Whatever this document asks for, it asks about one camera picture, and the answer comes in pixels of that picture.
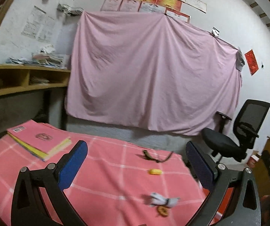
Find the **pink hanging sheet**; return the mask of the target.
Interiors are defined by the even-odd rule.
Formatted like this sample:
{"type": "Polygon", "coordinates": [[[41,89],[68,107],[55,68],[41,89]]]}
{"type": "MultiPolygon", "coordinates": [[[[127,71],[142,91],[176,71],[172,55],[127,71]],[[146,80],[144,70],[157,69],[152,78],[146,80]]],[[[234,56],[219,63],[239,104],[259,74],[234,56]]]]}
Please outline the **pink hanging sheet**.
{"type": "Polygon", "coordinates": [[[237,48],[164,14],[84,12],[66,111],[103,124],[196,136],[232,116],[242,78],[237,48]]]}

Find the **orange round snack piece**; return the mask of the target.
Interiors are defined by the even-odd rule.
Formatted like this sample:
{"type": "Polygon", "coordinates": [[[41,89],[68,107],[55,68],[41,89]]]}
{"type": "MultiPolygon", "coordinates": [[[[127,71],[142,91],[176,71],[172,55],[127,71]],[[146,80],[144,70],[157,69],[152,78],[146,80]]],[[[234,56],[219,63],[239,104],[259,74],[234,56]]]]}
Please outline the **orange round snack piece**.
{"type": "Polygon", "coordinates": [[[168,217],[168,215],[169,215],[169,208],[167,208],[166,206],[160,205],[160,206],[157,206],[157,212],[162,217],[168,217]]]}

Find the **pink top book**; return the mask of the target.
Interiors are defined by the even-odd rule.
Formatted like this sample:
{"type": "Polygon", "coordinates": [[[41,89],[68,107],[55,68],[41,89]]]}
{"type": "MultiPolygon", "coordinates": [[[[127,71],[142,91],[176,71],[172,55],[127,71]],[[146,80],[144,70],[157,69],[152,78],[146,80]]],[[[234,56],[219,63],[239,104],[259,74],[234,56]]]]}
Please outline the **pink top book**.
{"type": "Polygon", "coordinates": [[[37,123],[34,120],[9,128],[7,133],[45,153],[70,138],[64,131],[47,124],[37,123]]]}

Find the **papers inside shelf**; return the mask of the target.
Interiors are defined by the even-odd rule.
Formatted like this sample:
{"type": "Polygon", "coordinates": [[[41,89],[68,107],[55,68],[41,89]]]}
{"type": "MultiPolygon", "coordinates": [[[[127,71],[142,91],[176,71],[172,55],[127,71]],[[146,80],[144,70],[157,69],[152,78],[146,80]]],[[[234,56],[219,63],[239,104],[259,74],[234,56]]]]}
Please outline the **papers inside shelf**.
{"type": "Polygon", "coordinates": [[[39,77],[36,77],[36,76],[31,76],[29,84],[30,85],[49,84],[49,82],[50,81],[45,79],[45,78],[39,78],[39,77]]]}

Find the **yellow blue book stack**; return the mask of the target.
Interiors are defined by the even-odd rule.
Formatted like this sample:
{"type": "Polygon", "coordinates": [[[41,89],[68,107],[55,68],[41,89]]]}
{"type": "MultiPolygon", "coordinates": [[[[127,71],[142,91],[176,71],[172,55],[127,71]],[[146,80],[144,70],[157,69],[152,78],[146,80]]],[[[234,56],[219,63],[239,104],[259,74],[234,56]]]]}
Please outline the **yellow blue book stack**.
{"type": "Polygon", "coordinates": [[[55,146],[54,148],[51,149],[48,153],[43,152],[42,150],[39,150],[35,148],[34,146],[31,146],[21,140],[19,140],[17,137],[13,136],[12,134],[8,133],[8,135],[16,141],[18,144],[20,144],[23,148],[28,150],[31,154],[35,155],[36,157],[40,158],[42,161],[46,162],[48,161],[51,157],[56,155],[57,153],[61,152],[65,148],[67,148],[69,145],[72,144],[72,141],[70,138],[65,139],[62,143],[59,145],[55,146]]]}

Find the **white paper wrapper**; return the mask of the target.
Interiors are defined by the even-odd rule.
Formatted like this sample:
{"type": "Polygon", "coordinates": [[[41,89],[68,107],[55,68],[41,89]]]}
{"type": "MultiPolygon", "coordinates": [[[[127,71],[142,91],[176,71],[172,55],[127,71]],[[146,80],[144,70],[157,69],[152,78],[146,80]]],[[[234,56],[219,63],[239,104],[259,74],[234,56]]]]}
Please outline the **white paper wrapper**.
{"type": "Polygon", "coordinates": [[[148,198],[148,204],[150,206],[164,206],[167,208],[173,208],[179,202],[180,197],[164,197],[163,195],[152,192],[148,198]]]}

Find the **wall calendar sheets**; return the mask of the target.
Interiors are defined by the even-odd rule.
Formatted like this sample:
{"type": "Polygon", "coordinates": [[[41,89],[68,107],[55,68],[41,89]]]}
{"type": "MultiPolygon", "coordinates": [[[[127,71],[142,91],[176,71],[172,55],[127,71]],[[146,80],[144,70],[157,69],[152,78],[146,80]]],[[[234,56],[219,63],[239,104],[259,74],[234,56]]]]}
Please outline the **wall calendar sheets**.
{"type": "Polygon", "coordinates": [[[21,34],[40,42],[51,42],[54,26],[55,20],[34,6],[21,34]]]}

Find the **black office chair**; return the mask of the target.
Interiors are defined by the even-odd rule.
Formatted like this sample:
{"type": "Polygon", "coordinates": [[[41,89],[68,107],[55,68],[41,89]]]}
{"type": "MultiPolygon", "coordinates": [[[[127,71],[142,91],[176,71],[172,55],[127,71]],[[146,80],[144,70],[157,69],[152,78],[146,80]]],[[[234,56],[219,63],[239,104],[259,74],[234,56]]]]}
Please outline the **black office chair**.
{"type": "Polygon", "coordinates": [[[254,148],[255,140],[259,137],[258,132],[267,116],[270,103],[248,99],[243,104],[236,116],[232,132],[238,143],[235,143],[229,136],[223,133],[227,122],[232,121],[228,115],[217,111],[215,114],[220,117],[219,129],[212,130],[204,128],[201,131],[202,139],[212,150],[211,156],[219,155],[217,163],[223,157],[233,158],[237,162],[242,162],[247,156],[247,150],[254,148]]]}

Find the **pink checked tablecloth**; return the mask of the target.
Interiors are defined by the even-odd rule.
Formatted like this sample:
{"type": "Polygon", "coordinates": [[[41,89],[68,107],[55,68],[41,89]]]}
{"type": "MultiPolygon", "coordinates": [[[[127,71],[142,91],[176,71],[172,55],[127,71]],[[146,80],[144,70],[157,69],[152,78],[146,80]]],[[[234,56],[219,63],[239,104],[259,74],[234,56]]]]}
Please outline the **pink checked tablecloth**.
{"type": "MultiPolygon", "coordinates": [[[[173,154],[164,163],[143,158],[143,148],[132,143],[66,132],[75,144],[88,144],[88,156],[65,194],[88,225],[185,225],[205,200],[201,185],[194,180],[182,157],[173,154]],[[160,169],[161,175],[148,170],[160,169]],[[150,206],[152,192],[180,197],[168,217],[150,206]]],[[[164,159],[165,150],[149,150],[164,159]]],[[[0,139],[0,218],[10,224],[15,182],[22,167],[42,169],[47,163],[26,151],[10,136],[0,139]]]]}

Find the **paper pile on shelf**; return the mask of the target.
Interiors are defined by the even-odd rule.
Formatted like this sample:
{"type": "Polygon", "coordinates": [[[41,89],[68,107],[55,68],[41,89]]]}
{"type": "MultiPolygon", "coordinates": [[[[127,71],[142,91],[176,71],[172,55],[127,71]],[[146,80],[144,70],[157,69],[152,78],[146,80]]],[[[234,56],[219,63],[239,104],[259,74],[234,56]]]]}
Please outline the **paper pile on shelf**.
{"type": "Polygon", "coordinates": [[[53,45],[49,44],[40,49],[39,52],[32,53],[30,59],[26,58],[8,58],[5,63],[28,65],[28,66],[42,66],[48,68],[67,69],[70,64],[70,55],[58,54],[53,45]]]}

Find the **red white plastic basin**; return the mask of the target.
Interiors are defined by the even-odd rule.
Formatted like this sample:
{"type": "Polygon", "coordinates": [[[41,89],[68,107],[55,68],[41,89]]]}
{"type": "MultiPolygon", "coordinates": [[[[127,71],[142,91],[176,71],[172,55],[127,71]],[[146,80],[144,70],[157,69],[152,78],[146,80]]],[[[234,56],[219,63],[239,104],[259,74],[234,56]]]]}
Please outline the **red white plastic basin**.
{"type": "Polygon", "coordinates": [[[225,213],[225,211],[227,209],[227,206],[228,206],[229,201],[231,199],[232,193],[233,193],[233,188],[228,188],[226,191],[226,194],[225,194],[225,196],[224,196],[224,198],[223,198],[223,200],[218,208],[218,211],[216,212],[216,215],[214,216],[212,222],[210,223],[211,225],[213,225],[221,220],[223,214],[225,213]]]}

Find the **red cardboard box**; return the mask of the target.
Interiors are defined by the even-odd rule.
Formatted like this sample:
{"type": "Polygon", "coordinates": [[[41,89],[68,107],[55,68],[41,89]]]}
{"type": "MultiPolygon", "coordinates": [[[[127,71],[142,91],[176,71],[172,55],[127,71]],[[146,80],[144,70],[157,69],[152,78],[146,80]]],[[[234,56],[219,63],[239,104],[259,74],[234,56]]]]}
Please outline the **red cardboard box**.
{"type": "Polygon", "coordinates": [[[249,157],[247,161],[247,166],[253,169],[256,166],[256,163],[260,160],[260,156],[258,154],[253,154],[249,157]]]}

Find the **yellow small wrapper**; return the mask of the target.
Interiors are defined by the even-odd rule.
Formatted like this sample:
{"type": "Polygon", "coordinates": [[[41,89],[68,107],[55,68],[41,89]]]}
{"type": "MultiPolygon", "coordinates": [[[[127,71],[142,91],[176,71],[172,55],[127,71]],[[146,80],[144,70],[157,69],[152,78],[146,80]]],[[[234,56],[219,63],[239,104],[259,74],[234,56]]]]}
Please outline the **yellow small wrapper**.
{"type": "Polygon", "coordinates": [[[150,170],[148,170],[148,174],[158,176],[158,175],[162,174],[162,170],[160,170],[160,169],[150,169],[150,170]]]}

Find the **wall certificates group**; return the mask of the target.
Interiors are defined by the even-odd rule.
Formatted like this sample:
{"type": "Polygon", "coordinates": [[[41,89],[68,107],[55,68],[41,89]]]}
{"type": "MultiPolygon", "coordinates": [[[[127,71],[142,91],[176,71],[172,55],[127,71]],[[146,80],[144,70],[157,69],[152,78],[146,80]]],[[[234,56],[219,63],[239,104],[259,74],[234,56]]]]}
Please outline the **wall certificates group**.
{"type": "Polygon", "coordinates": [[[183,13],[187,5],[203,13],[207,12],[207,4],[200,0],[104,0],[100,10],[159,13],[189,23],[191,16],[183,13]]]}

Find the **red paper wall decoration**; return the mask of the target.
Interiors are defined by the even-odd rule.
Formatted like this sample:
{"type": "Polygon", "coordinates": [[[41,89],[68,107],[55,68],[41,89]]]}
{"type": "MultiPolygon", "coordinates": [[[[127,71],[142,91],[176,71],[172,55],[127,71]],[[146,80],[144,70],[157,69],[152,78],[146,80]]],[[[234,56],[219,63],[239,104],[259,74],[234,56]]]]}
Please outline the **red paper wall decoration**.
{"type": "Polygon", "coordinates": [[[245,58],[248,63],[248,67],[249,67],[249,71],[251,75],[254,75],[259,70],[259,67],[258,67],[253,50],[250,50],[247,53],[245,53],[245,58]]]}

